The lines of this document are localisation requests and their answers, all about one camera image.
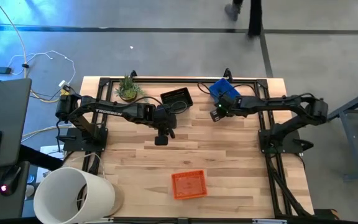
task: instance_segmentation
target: concrete floor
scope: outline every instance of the concrete floor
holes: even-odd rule
[[[222,0],[0,0],[16,24],[32,26],[132,28],[236,28],[248,26],[249,2],[236,23],[227,20]],[[358,0],[265,0],[266,30],[358,30]],[[8,21],[0,11],[0,24]],[[27,53],[56,50],[75,61],[72,82],[79,90],[85,75],[221,76],[229,67],[236,77],[266,77],[259,40],[244,34],[164,32],[21,32]],[[330,111],[358,95],[358,35],[266,34],[272,73],[284,78],[288,94],[312,92]],[[0,31],[0,66],[21,46],[14,32]],[[13,66],[19,69],[21,60]],[[72,74],[61,57],[39,56],[32,63],[33,89],[53,94]],[[0,75],[0,79],[22,76]],[[25,133],[53,126],[55,104],[30,99]],[[315,208],[335,208],[342,219],[358,221],[358,181],[341,123],[334,120],[300,131],[315,143],[305,153],[306,175]],[[55,144],[56,132],[39,134],[26,145]]]

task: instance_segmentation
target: person's leg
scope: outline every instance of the person's leg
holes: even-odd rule
[[[262,1],[251,0],[249,13],[248,37],[254,38],[260,36],[262,31]]]
[[[240,9],[242,6],[243,0],[233,0],[232,4],[227,4],[224,7],[224,11],[226,12],[227,16],[233,21],[237,21],[240,14]]]

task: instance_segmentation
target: orange basket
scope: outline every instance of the orange basket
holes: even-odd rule
[[[172,188],[175,200],[206,196],[204,171],[172,174]]]

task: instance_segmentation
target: small potted plant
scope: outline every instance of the small potted plant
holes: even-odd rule
[[[116,93],[127,103],[134,101],[138,94],[145,96],[144,90],[137,83],[134,83],[129,75],[124,75],[124,79],[119,81],[119,88],[116,88]]]

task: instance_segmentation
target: wooden table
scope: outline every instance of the wooden table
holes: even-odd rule
[[[96,97],[99,79],[84,77],[80,94]],[[269,78],[267,81],[271,97],[286,95],[283,79]],[[161,93],[187,87],[194,105],[177,115],[176,138],[169,139],[167,146],[154,145],[157,135],[154,129],[129,123],[124,118],[108,117],[108,145],[102,160],[107,179],[125,193],[124,205],[115,217],[274,217],[265,158],[257,140],[260,126],[256,114],[247,118],[223,118],[214,123],[209,116],[214,108],[212,98],[202,93],[195,83],[140,85],[147,95],[158,99]],[[240,86],[237,91],[242,95],[254,95],[247,86]],[[121,102],[121,99],[114,93],[112,101]],[[279,123],[291,118],[289,111],[274,111],[273,114]],[[90,121],[92,113],[85,117]],[[76,152],[72,158],[81,155],[83,152]],[[302,206],[313,213],[302,162],[294,155],[283,154],[282,157],[289,189]],[[77,161],[71,166],[80,169],[82,160]],[[174,200],[171,174],[197,169],[203,169],[206,174],[208,196]],[[284,211],[280,190],[278,195]]]

